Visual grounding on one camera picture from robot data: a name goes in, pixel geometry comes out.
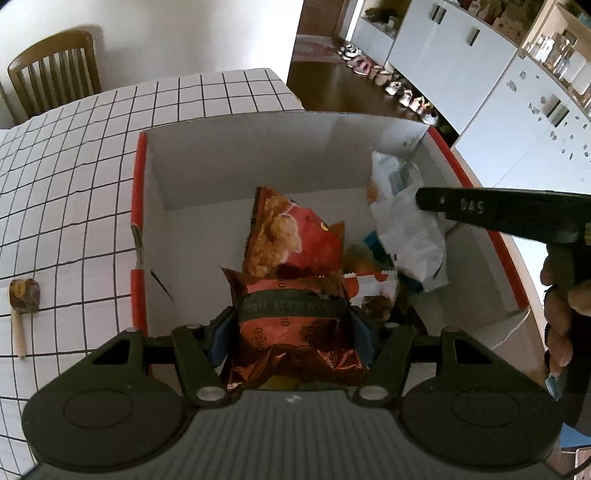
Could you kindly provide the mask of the right hand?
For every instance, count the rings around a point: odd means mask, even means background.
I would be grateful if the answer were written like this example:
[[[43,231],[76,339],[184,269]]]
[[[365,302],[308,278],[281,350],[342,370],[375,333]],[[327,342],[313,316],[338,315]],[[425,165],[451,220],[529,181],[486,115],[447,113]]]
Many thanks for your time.
[[[547,288],[543,307],[548,369],[553,377],[558,377],[573,358],[568,333],[574,314],[590,316],[590,281],[575,282],[572,254],[560,247],[548,248],[540,281]]]

